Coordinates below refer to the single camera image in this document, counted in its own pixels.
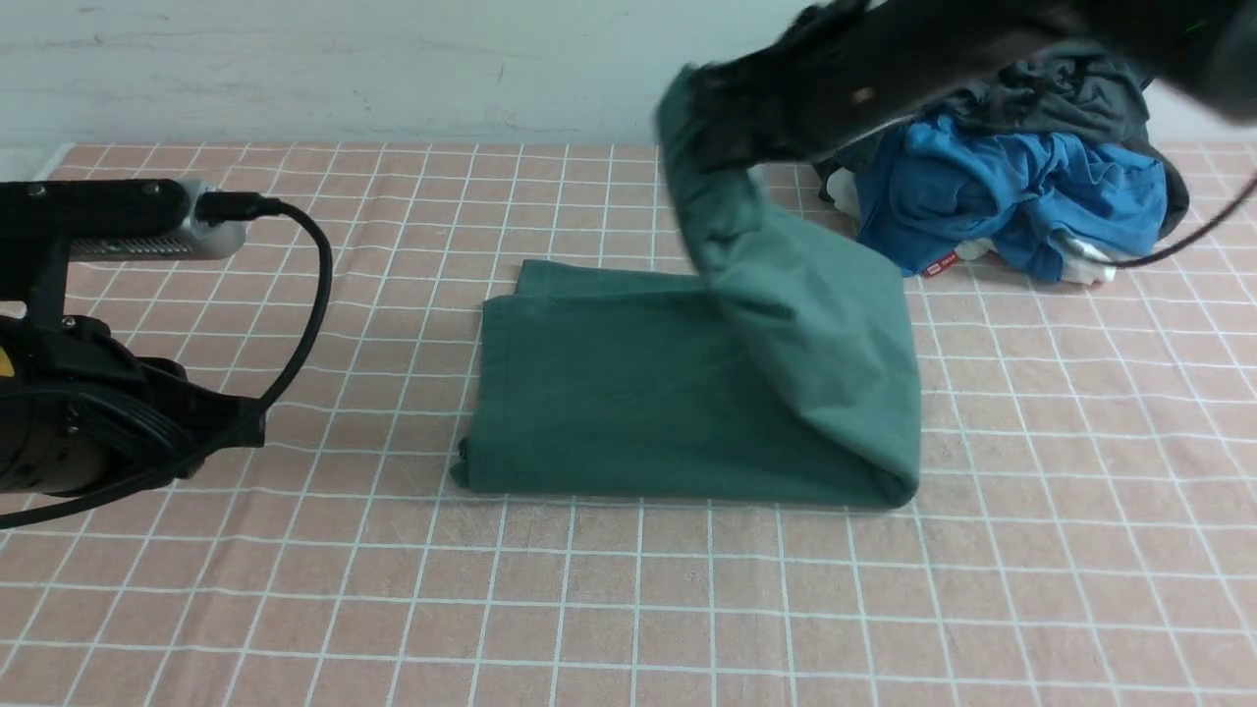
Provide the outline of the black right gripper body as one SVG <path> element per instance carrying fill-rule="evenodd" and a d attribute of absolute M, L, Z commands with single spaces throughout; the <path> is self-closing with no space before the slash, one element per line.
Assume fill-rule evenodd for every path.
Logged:
<path fill-rule="evenodd" d="M 694 156 L 715 170 L 807 161 L 908 118 L 1063 35 L 1050 1 L 833 1 L 688 81 Z"/>

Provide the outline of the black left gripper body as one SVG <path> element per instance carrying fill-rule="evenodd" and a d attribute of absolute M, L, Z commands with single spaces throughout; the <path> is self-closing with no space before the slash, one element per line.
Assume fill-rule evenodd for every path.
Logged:
<path fill-rule="evenodd" d="M 99 320 L 4 316 L 1 345 L 4 482 L 117 482 L 199 449 L 265 442 L 251 399 L 194 384 L 172 359 L 131 353 Z"/>

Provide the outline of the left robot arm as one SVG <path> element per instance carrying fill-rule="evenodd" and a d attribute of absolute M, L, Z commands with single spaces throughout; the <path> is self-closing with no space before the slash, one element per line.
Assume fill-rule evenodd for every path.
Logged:
<path fill-rule="evenodd" d="M 137 356 L 102 321 L 50 328 L 3 318 L 1 482 L 6 494 L 75 498 L 156 470 L 189 478 L 194 452 L 259 448 L 249 398 L 194 384 L 172 359 Z"/>

